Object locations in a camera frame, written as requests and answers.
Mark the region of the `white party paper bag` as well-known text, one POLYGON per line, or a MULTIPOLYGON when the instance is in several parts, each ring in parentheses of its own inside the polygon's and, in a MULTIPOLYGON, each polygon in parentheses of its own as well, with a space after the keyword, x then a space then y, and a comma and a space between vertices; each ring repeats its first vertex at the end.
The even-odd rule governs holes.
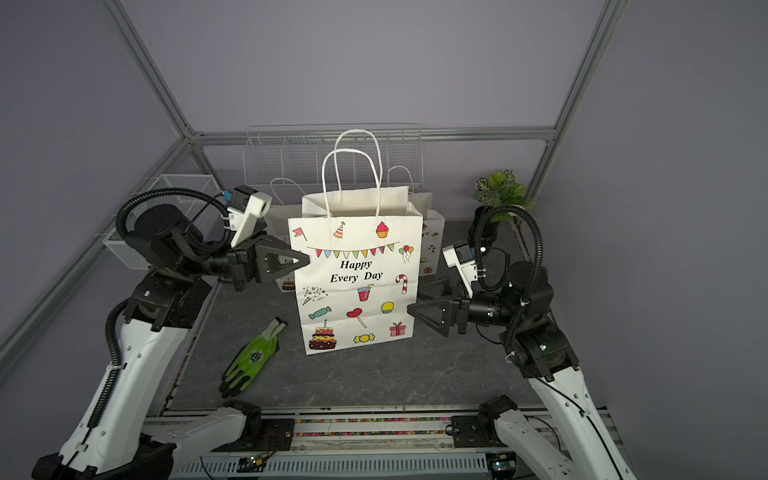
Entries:
POLYGON ((292 249, 309 263, 294 282, 303 346, 319 355, 401 341, 415 332, 407 308, 417 300, 423 216, 405 186, 385 187, 382 153, 335 142, 323 159, 365 159, 370 188, 322 187, 303 197, 288 221, 292 249))

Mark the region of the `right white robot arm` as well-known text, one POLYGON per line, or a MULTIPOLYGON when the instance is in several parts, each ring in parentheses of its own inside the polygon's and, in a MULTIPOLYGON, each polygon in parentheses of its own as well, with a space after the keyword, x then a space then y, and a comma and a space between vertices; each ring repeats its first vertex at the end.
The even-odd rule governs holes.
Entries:
POLYGON ((443 336, 451 327, 460 333, 469 324, 500 326, 505 359, 519 369, 557 426, 556 446, 530 424, 507 396, 482 403, 476 417, 453 425, 455 439, 479 440, 511 449, 538 479, 632 479, 595 406, 579 360, 563 331, 549 317, 554 289, 540 271, 530 294, 524 289, 534 266, 518 261, 496 292, 463 296, 448 280, 439 281, 437 297, 420 295, 408 313, 443 336))

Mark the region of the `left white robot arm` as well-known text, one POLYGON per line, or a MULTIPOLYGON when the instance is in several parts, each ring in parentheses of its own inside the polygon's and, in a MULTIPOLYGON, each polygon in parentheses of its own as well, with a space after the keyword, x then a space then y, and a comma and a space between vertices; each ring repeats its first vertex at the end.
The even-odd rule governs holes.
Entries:
POLYGON ((305 254, 259 225, 271 200, 261 193, 220 206, 221 240, 204 243, 175 205, 152 205, 146 195, 117 212, 118 235, 150 264, 134 292, 108 314, 110 361, 80 424, 53 454, 40 458, 35 479, 166 479, 179 467, 227 444, 260 436, 261 411, 237 400, 177 432, 147 434, 149 407, 163 376, 198 319, 211 288, 229 279, 237 290, 265 283, 308 264, 305 254))

